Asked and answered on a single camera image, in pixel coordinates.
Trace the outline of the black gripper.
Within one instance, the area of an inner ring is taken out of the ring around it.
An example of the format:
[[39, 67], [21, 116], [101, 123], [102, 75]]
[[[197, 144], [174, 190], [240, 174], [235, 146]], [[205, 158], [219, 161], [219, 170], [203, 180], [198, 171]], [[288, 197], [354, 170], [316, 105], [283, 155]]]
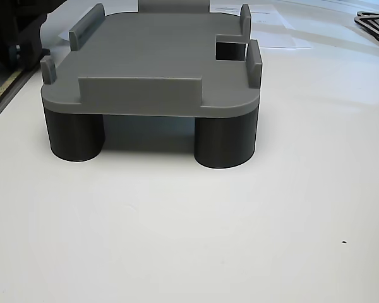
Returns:
[[47, 15], [64, 1], [0, 1], [0, 63], [10, 71], [18, 69], [20, 59], [25, 69], [32, 69], [42, 56], [40, 25], [28, 27], [39, 16]]

